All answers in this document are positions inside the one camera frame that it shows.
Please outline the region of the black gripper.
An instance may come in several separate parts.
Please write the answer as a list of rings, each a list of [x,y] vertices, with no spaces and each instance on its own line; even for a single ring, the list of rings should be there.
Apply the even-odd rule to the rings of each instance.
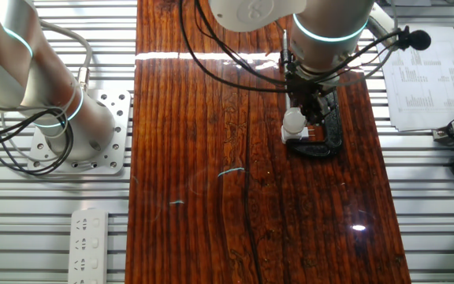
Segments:
[[[286,109],[301,108],[301,103],[308,103],[307,122],[312,125],[321,124],[332,110],[326,96],[333,93],[335,87],[312,83],[296,74],[286,74],[285,83],[288,91],[285,97]]]

